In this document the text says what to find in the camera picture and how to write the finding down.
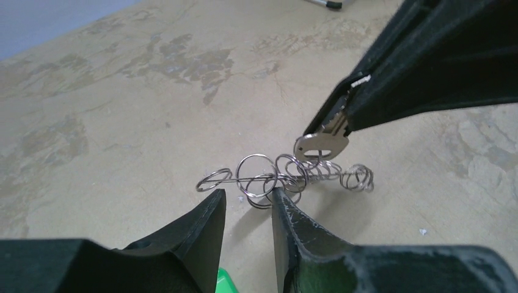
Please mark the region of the silver key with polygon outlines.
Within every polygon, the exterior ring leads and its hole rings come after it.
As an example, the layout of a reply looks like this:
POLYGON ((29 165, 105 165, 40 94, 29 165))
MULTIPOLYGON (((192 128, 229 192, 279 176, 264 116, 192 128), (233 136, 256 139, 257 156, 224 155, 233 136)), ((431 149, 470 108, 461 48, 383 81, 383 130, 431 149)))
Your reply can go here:
POLYGON ((338 83, 303 135, 296 139, 293 154, 297 160, 331 160, 348 146, 348 135, 352 132, 349 127, 348 103, 360 85, 370 78, 370 74, 358 71, 338 83))

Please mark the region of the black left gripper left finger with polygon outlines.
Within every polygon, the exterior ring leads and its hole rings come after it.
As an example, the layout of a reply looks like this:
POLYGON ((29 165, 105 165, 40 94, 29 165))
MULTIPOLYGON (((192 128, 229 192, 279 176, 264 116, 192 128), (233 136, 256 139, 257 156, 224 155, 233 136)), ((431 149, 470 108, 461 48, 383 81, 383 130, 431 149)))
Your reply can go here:
POLYGON ((2 292, 214 292, 226 194, 123 249, 88 239, 1 241, 2 292))

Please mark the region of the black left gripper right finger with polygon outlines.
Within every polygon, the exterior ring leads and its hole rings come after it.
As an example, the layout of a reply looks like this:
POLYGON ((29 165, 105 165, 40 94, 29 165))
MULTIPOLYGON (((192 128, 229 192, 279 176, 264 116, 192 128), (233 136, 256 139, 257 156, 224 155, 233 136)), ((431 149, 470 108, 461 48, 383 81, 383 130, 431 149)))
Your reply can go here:
POLYGON ((516 292, 517 277, 477 245, 354 245, 276 187, 272 232, 279 292, 516 292))

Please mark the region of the green key tag with key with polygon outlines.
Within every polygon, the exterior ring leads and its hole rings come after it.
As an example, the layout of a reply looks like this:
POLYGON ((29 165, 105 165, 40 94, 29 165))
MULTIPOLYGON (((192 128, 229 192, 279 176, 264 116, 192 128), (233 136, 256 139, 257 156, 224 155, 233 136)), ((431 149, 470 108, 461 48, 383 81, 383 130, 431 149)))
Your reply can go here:
POLYGON ((228 272, 220 267, 217 272, 215 293, 238 293, 232 278, 228 272))

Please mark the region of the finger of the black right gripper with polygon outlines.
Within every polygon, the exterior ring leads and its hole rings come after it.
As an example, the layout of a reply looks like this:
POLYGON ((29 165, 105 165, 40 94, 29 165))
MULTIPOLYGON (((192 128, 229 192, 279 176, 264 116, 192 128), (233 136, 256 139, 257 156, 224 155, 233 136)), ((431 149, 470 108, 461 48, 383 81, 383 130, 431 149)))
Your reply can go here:
POLYGON ((437 110, 517 102, 516 1, 404 1, 357 66, 358 131, 437 110))
POLYGON ((319 133, 336 116, 347 117, 347 108, 357 92, 353 89, 353 83, 373 74, 428 12, 426 1, 403 1, 353 71, 333 89, 304 134, 319 133))

